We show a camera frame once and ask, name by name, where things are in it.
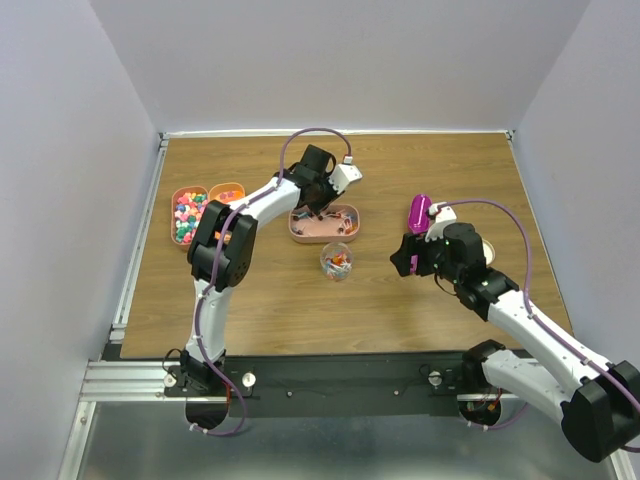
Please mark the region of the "pink tray of lollipops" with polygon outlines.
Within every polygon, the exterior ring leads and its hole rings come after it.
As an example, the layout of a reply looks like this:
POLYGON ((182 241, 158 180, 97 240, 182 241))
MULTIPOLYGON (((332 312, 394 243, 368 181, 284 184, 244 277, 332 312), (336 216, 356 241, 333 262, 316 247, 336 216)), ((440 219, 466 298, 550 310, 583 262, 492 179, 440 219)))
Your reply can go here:
POLYGON ((360 214, 349 204, 334 203, 318 215, 303 207, 290 212, 288 230, 302 244, 349 243, 359 234, 360 214))

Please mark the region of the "magenta plastic scoop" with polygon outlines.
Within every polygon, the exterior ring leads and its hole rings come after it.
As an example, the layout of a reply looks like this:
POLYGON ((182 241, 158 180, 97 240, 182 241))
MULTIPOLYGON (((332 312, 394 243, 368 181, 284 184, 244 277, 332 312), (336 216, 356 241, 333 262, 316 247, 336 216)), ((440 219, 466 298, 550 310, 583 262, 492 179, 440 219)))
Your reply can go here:
POLYGON ((410 205, 407 225, 409 232, 420 239, 430 227, 429 208, 432 205, 430 197, 426 194, 416 195, 410 205))

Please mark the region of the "white round lid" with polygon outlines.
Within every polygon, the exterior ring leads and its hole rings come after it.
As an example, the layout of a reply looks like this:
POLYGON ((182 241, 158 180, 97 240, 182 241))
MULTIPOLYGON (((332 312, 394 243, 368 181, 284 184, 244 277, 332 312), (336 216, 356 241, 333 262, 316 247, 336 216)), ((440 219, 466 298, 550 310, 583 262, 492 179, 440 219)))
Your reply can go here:
POLYGON ((483 247, 483 253, 485 256, 486 264, 491 265, 496 259, 496 251, 493 245, 485 239, 482 240, 482 247, 483 247))

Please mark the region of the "clear plastic cup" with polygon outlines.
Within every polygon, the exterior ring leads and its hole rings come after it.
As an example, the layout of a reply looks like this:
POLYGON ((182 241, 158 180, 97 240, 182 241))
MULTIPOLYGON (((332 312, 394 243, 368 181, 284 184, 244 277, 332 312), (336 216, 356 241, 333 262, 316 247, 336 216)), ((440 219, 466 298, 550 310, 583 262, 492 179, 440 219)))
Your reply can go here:
POLYGON ((353 269, 353 253, 345 243, 329 243, 322 249, 320 265, 326 278, 333 281, 345 280, 353 269))

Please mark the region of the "orange tray of star candies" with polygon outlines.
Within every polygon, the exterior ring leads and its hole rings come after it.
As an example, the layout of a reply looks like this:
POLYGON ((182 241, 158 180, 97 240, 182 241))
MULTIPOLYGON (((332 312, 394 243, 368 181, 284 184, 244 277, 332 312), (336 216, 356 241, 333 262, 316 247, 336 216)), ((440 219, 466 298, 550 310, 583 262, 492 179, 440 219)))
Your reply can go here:
POLYGON ((209 189, 208 202, 216 200, 228 204, 243 198, 245 195, 244 187, 237 182, 220 183, 209 189))

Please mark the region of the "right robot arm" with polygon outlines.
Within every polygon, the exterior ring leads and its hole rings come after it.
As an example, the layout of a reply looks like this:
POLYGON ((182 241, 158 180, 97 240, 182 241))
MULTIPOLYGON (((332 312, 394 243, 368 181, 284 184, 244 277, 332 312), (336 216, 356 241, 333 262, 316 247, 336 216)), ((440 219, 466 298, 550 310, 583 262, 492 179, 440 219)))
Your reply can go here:
POLYGON ((613 364, 568 335, 518 285, 487 263, 481 236, 468 223, 438 232, 406 233, 390 260, 401 276, 433 275, 452 283, 455 296, 482 320, 514 338, 526 361, 485 341, 466 352, 460 379, 469 390, 506 390, 556 421, 570 445, 600 462, 639 436, 639 372, 613 364))

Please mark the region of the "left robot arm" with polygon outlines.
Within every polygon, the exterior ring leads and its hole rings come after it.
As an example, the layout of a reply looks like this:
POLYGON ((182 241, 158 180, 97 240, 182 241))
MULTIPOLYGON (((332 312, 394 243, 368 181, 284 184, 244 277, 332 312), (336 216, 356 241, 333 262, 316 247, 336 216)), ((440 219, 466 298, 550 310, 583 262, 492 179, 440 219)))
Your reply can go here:
POLYGON ((201 395, 229 387, 216 362, 225 354, 225 325, 233 290, 248 273, 259 229, 294 209, 320 213, 362 174, 348 150, 333 154, 309 145, 300 161, 278 172, 248 196, 225 204, 211 201, 187 253, 194 279, 191 334, 180 353, 181 373, 201 395))

